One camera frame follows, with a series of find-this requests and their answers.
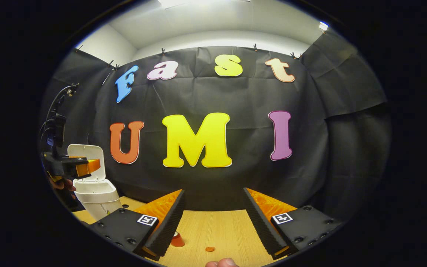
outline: white trash can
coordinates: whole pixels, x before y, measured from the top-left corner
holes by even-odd
[[[95,220],[100,220],[113,211],[122,208],[116,188],[105,179],[105,161],[102,148],[96,145],[71,144],[68,146],[67,153],[69,156],[100,159],[100,168],[92,172],[90,177],[73,179],[73,186],[77,189],[74,193],[88,213]]]

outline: wooden table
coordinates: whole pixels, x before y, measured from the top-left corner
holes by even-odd
[[[144,203],[121,197],[127,209]],[[95,219],[87,211],[73,213],[79,220],[92,224]],[[185,246],[169,246],[159,264],[169,267],[204,267],[209,261],[231,257],[240,267],[259,267],[274,261],[266,252],[246,213],[241,211],[184,211],[178,225]],[[206,247],[215,247],[207,252]]]

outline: letter f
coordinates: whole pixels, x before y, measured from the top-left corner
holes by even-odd
[[[132,68],[129,69],[129,71],[126,71],[125,74],[123,74],[121,77],[116,80],[115,84],[118,87],[118,98],[116,99],[117,103],[120,103],[123,98],[125,98],[130,92],[131,87],[128,87],[128,85],[132,85],[134,82],[134,72],[138,70],[138,66],[134,65]]]

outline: red cup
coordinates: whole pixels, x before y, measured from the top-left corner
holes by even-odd
[[[184,241],[182,240],[181,234],[176,231],[174,233],[174,237],[171,240],[171,245],[174,247],[183,247],[185,245]]]

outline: ceiling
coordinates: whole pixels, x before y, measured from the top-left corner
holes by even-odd
[[[197,0],[164,9],[148,0],[109,23],[136,49],[196,32],[248,30],[312,44],[320,35],[319,20],[277,0]]]

